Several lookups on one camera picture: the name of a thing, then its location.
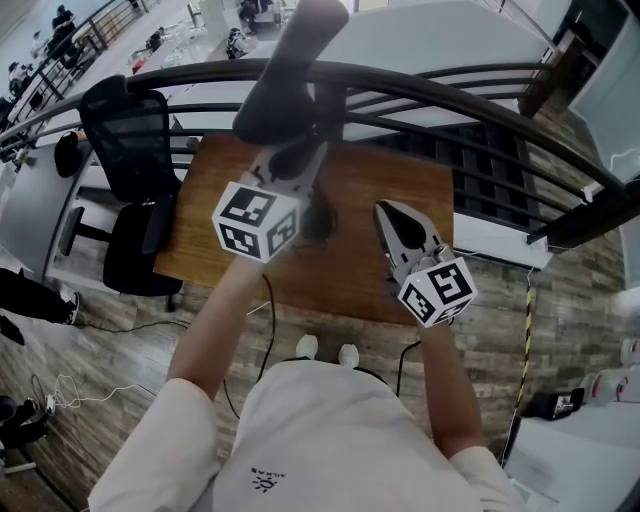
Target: metal railing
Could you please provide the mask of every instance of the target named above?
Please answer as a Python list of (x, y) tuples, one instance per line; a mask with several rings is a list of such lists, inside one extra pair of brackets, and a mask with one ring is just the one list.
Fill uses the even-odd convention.
[[(242, 59), (192, 64), (139, 74), (130, 77), (127, 83), (129, 91), (136, 93), (149, 89), (162, 89), (186, 84), (255, 81), (261, 75), (266, 62), (266, 59)], [(460, 73), (457, 70), (448, 70), (439, 72), (439, 74), (441, 76), (455, 76)], [(323, 94), (321, 96), (328, 98), (326, 105), (323, 105), (322, 102), (320, 103), (319, 115), (321, 119), (326, 118), (326, 122), (323, 121), (323, 125), (333, 126), (334, 129), (331, 132), (334, 134), (333, 140), (355, 144), (368, 143), (368, 139), (342, 140), (343, 127), (345, 125), (364, 125), (382, 128), (396, 134), (410, 134), (426, 141), (444, 142), (456, 148), (461, 148), (465, 152), (478, 155), (478, 157), (486, 157), (504, 164), (505, 176), (501, 178), (483, 174), (473, 168), (452, 165), (451, 162), (443, 162), (452, 168), (454, 176), (455, 173), (460, 173), (462, 176), (472, 178), (485, 186), (495, 187), (502, 192), (506, 191), (508, 194), (521, 194), (529, 202), (544, 205), (546, 210), (542, 214), (504, 201), (502, 199), (504, 194), (496, 194), (492, 197), (473, 191), (457, 190), (458, 193), (466, 195), (466, 197), (475, 202), (488, 204), (535, 221), (535, 229), (522, 228), (522, 231), (529, 234), (529, 243), (547, 236), (555, 242), (554, 245), (565, 247), (565, 244), (571, 243), (567, 238), (567, 222), (571, 221), (570, 225), (573, 226), (571, 229), (575, 230), (574, 221), (576, 216), (579, 219), (585, 212), (593, 216), (594, 208), (601, 208), (602, 204), (611, 209), (612, 202), (617, 205), (637, 205), (639, 203), (640, 187), (625, 186), (599, 164), (583, 157), (576, 150), (541, 131), (537, 123), (485, 98), (470, 94), (462, 88), (436, 83), (420, 76), (410, 76), (387, 70), (332, 62), (316, 62), (311, 69), (308, 80), (310, 83), (315, 84), (317, 97), (318, 91), (322, 90)], [(591, 202), (584, 191), (568, 179), (570, 178), (569, 176), (539, 168), (526, 158), (514, 156), (490, 144), (482, 144), (478, 141), (452, 135), (443, 127), (425, 127), (404, 120), (390, 119), (380, 115), (380, 112), (367, 114), (353, 112), (348, 106), (348, 99), (355, 97), (355, 94), (349, 91), (357, 91), (355, 94), (367, 92), (401, 98), (410, 101), (412, 105), (416, 104), (420, 107), (436, 106), (467, 116), (483, 126), (498, 128), (518, 141), (524, 141), (533, 147), (541, 148), (550, 153), (553, 157), (562, 161), (563, 165), (570, 166), (572, 172), (576, 175), (580, 175), (583, 178), (588, 177), (602, 185), (603, 192), (596, 195), (593, 202)], [(33, 143), (44, 135), (80, 127), (79, 123), (74, 123), (39, 134), (28, 134), (30, 127), (42, 123), (53, 116), (77, 109), (81, 101), (82, 96), (76, 95), (53, 105), (47, 111), (38, 113), (0, 135), (0, 143), (17, 136), (21, 136), (23, 140)], [(239, 108), (239, 103), (183, 104), (170, 105), (169, 113), (236, 112)], [(171, 136), (202, 136), (220, 131), (229, 130), (210, 129), (206, 126), (201, 129), (174, 128), (171, 130)], [(174, 147), (172, 148), (172, 153), (174, 155), (191, 155), (195, 153), (195, 150), (187, 147)], [(188, 168), (189, 164), (185, 162), (175, 163), (175, 167)], [(534, 178), (537, 183), (544, 183), (545, 186), (537, 190), (536, 187), (518, 185), (508, 179), (512, 173), (527, 175)], [(546, 193), (549, 189), (559, 190), (565, 194), (565, 197), (573, 198), (573, 204), (571, 201), (558, 200), (553, 194)], [(608, 198), (604, 203), (602, 201), (603, 197)], [(621, 212), (620, 208), (616, 209), (616, 214), (619, 217), (624, 216), (624, 212)], [(602, 212), (601, 220), (606, 220), (606, 216), (607, 212)]]
[[(160, 0), (110, 0), (78, 23), (75, 30), (55, 47), (47, 48), (47, 57), (14, 99), (8, 126), (24, 121), (51, 103), (63, 100), (95, 59), (132, 23), (159, 2)], [(42, 124), (32, 130), (37, 133), (41, 129)], [(12, 149), (19, 146), (20, 144), (15, 144)]]

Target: desk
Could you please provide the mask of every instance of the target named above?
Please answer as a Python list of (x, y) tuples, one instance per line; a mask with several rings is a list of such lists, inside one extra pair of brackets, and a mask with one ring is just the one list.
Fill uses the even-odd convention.
[(61, 178), (56, 170), (55, 144), (31, 151), (31, 163), (22, 166), (0, 218), (0, 245), (38, 282), (53, 261), (67, 211), (89, 164), (91, 145), (81, 142), (78, 148), (80, 169), (68, 178)]
[[(259, 148), (233, 135), (206, 137), (184, 180), (175, 219), (155, 271), (216, 285), (233, 255), (220, 248), (211, 214), (230, 180), (248, 169)], [(290, 250), (269, 268), (277, 302), (314, 311), (392, 323), (413, 317), (389, 295), (389, 264), (373, 223), (376, 200), (403, 201), (427, 214), (453, 240), (449, 169), (426, 160), (348, 145), (332, 146), (320, 183), (335, 207), (337, 232), (324, 249)], [(267, 298), (266, 290), (261, 297)]]

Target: black pants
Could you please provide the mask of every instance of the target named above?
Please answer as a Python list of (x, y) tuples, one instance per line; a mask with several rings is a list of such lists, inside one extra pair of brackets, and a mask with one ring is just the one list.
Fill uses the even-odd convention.
[(15, 415), (10, 420), (0, 426), (0, 441), (7, 450), (22, 448), (25, 444), (33, 443), (47, 435), (49, 428), (46, 424), (46, 416), (34, 423), (23, 425), (35, 413), (33, 404), (29, 401), (25, 402), (24, 405), (18, 406)]
[(46, 286), (0, 268), (0, 309), (61, 324), (74, 307)]
[[(285, 359), (283, 362), (286, 363), (287, 361), (311, 361), (311, 359), (309, 359), (308, 357), (294, 357), (292, 359)], [(372, 377), (378, 379), (380, 382), (384, 382), (386, 384), (385, 380), (376, 372), (372, 372), (371, 370), (367, 370), (366, 368), (360, 368), (359, 366), (356, 366), (354, 370), (371, 375)]]

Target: chair armrest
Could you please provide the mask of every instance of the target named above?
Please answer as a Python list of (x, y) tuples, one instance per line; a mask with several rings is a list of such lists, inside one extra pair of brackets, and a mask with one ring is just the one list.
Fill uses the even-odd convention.
[(142, 254), (149, 256), (162, 249), (173, 219), (174, 205), (175, 199), (169, 194), (163, 194), (156, 199), (142, 241)]

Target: wooden floor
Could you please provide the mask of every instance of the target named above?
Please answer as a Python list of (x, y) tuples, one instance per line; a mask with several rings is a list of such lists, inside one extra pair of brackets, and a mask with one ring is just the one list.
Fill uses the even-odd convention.
[[(453, 330), (480, 401), (486, 434), (495, 447), (504, 438), (518, 393), (527, 272), (473, 258), (467, 261), (480, 294), (457, 318)], [(640, 319), (619, 316), (610, 305), (623, 282), (617, 231), (554, 258), (531, 280), (534, 314), (527, 396), (534, 390), (576, 386), (585, 372), (616, 366), (619, 343), (627, 337), (636, 338), (640, 328)], [(163, 319), (188, 323), (206, 294), (204, 288), (186, 286), (176, 301), (176, 312), (169, 315), (164, 313), (160, 300), (83, 292), (79, 321), (112, 329), (130, 329)], [(133, 383), (157, 391), (183, 331), (179, 326), (162, 325), (129, 334), (110, 334), (8, 316), (22, 330), (26, 346), (0, 336), (0, 392), (19, 400), (38, 393), (31, 386), (34, 374), (45, 393), (52, 392), (59, 374), (73, 376), (85, 397), (105, 397), (114, 387)], [(267, 367), (291, 357), (298, 339), (312, 333), (320, 340), (321, 358), (333, 358), (343, 343), (355, 343), (361, 353), (361, 365), (378, 372), (394, 386), (400, 353), (417, 336), (415, 329), (406, 326), (292, 307), (277, 306), (276, 316), (276, 342)], [(269, 321), (268, 307), (247, 318), (228, 378), (231, 399), (238, 410), (257, 378), (267, 346)], [(410, 353), (401, 399), (422, 424), (423, 388), (419, 353)], [(63, 386), (62, 391), (70, 400), (72, 390)], [(59, 410), (49, 437), (32, 445), (28, 453), (82, 509), (92, 486), (151, 400), (145, 392), (134, 389), (118, 393), (108, 402), (85, 402), (79, 409)], [(217, 406), (219, 456), (224, 460), (229, 455), (237, 420), (224, 395), (217, 400)], [(4, 505), (2, 496), (0, 492), (0, 504)]]

